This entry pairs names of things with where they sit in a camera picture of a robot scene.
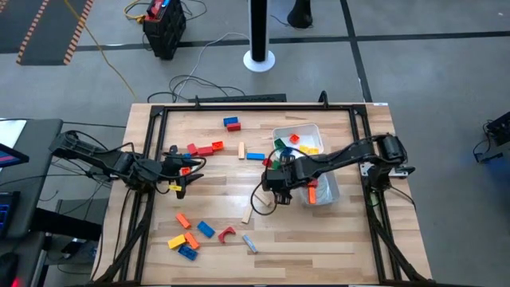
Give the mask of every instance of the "monitor screen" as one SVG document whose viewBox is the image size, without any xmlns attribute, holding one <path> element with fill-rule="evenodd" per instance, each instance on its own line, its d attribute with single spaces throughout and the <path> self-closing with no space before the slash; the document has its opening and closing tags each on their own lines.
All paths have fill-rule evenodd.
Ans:
<svg viewBox="0 0 510 287">
<path fill-rule="evenodd" d="M 29 157 L 0 143 L 0 168 L 27 163 Z"/>
</svg>

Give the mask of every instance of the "white pole base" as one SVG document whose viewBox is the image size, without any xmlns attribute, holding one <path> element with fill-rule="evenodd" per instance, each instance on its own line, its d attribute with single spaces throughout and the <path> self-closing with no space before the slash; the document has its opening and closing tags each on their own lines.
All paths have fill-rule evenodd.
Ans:
<svg viewBox="0 0 510 287">
<path fill-rule="evenodd" d="M 257 62 L 252 59 L 250 51 L 246 52 L 243 61 L 245 62 L 246 68 L 255 73 L 263 73 L 269 71 L 276 62 L 273 52 L 268 51 L 268 58 L 265 61 Z"/>
</svg>

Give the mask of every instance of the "yellow lego brick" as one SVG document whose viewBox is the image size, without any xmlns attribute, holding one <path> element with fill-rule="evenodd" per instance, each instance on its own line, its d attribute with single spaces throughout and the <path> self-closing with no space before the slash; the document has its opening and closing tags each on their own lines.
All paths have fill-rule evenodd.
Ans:
<svg viewBox="0 0 510 287">
<path fill-rule="evenodd" d="M 172 185 L 172 184 L 168 186 L 168 189 L 171 191 L 182 191 L 181 186 L 176 186 L 176 185 Z"/>
<path fill-rule="evenodd" d="M 308 153 L 310 155 L 317 155 L 319 153 L 319 148 L 316 148 L 316 147 L 310 147 L 308 149 Z"/>
<path fill-rule="evenodd" d="M 305 154 L 310 153 L 307 146 L 300 146 L 300 151 L 304 152 Z"/>
<path fill-rule="evenodd" d="M 179 247 L 183 243 L 186 243 L 186 238 L 184 237 L 184 234 L 181 234 L 178 237 L 168 241 L 168 248 L 174 249 L 175 247 Z"/>
</svg>

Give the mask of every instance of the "gray concrete floor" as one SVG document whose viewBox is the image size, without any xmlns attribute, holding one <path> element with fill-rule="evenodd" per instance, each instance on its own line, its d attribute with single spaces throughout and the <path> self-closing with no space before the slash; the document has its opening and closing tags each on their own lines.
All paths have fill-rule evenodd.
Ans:
<svg viewBox="0 0 510 287">
<path fill-rule="evenodd" d="M 248 33 L 245 1 L 204 1 L 208 14 L 188 24 L 183 40 L 212 41 L 228 32 Z M 88 26 L 101 44 L 141 42 L 141 27 L 121 13 L 129 2 L 95 1 Z M 312 6 L 313 29 L 285 28 L 272 20 L 271 37 L 347 35 L 339 1 L 315 0 Z M 358 35 L 510 27 L 508 1 L 356 0 L 349 1 L 349 6 Z M 291 0 L 279 0 L 273 1 L 271 9 L 285 20 L 291 7 Z M 195 3 L 190 8 L 201 9 Z M 83 34 L 80 45 L 91 44 Z M 417 167 L 410 185 L 433 277 L 444 283 L 506 285 L 510 281 L 508 161 L 479 165 L 471 152 L 482 140 L 481 125 L 510 108 L 510 38 L 378 41 L 359 47 L 373 100 L 390 103 L 410 164 Z M 333 101 L 363 101 L 346 42 L 271 45 L 277 65 L 265 74 L 245 69 L 242 56 L 248 48 L 208 48 L 196 75 L 247 94 L 284 92 L 289 101 L 315 101 L 323 89 Z M 200 49 L 178 49 L 173 61 L 160 61 L 142 49 L 107 55 L 134 88 L 139 102 L 144 102 L 149 94 L 167 90 L 173 76 L 189 73 Z M 98 52 L 76 53 L 71 65 L 59 67 L 21 67 L 15 58 L 15 54 L 0 55 L 0 116 L 126 124 L 133 98 Z M 194 85 L 187 85 L 182 94 L 219 96 Z M 162 96 L 157 101 L 170 98 Z M 116 128 L 65 128 L 90 133 L 109 147 L 119 145 L 124 133 Z M 47 199 L 58 189 L 58 198 L 86 199 L 94 186 L 87 179 L 79 184 L 48 179 L 41 197 Z M 107 198 L 108 191 L 98 196 Z M 42 206 L 52 210 L 56 201 Z M 90 267 L 73 270 L 90 272 Z M 46 285 L 86 280 L 87 276 L 50 269 Z"/>
</svg>

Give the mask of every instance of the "wooden tabletop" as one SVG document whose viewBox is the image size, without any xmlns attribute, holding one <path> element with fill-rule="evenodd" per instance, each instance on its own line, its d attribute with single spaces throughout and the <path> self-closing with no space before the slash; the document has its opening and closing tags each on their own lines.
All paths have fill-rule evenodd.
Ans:
<svg viewBox="0 0 510 287">
<path fill-rule="evenodd" d="M 150 109 L 149 104 L 131 107 L 124 142 L 133 142 L 137 152 L 143 151 Z M 394 133 L 387 105 L 367 104 L 367 111 L 373 135 Z M 241 131 L 226 131 L 222 119 L 228 116 L 239 118 Z M 171 112 L 168 120 L 164 151 L 175 144 L 179 152 L 185 153 L 188 144 L 206 147 L 220 140 L 225 150 L 207 157 L 207 165 L 201 170 L 204 177 L 187 188 L 183 200 L 178 200 L 173 193 L 156 195 L 143 284 L 378 282 L 357 165 L 334 171 L 340 189 L 337 203 L 304 207 L 300 197 L 294 195 L 290 206 L 278 206 L 270 216 L 253 212 L 248 224 L 241 223 L 249 196 L 260 182 L 264 167 L 260 161 L 238 159 L 239 142 L 245 142 L 248 152 L 268 155 L 273 149 L 274 128 L 313 123 L 320 129 L 324 151 L 336 151 L 353 141 L 347 112 Z M 152 139 L 152 156 L 158 129 L 159 123 Z M 410 195 L 406 180 L 397 179 L 393 184 Z M 122 183 L 113 184 L 104 220 L 104 250 L 96 277 L 112 263 L 126 192 Z M 385 195 L 396 245 L 419 273 L 430 277 L 413 206 L 390 191 Z M 120 248 L 128 230 L 132 200 L 131 195 L 123 216 Z M 196 261 L 189 261 L 168 248 L 168 240 L 187 231 L 175 219 L 178 212 L 190 220 L 190 231 L 201 244 Z M 197 230 L 202 220 L 217 232 L 211 239 Z M 227 243 L 221 244 L 217 234 L 228 226 L 237 234 L 229 235 Z M 243 234 L 252 239 L 258 254 L 249 250 L 242 240 Z M 386 275 L 390 277 L 386 247 L 383 243 L 382 246 Z M 134 277 L 133 262 L 137 255 L 138 246 L 132 252 L 128 278 Z"/>
</svg>

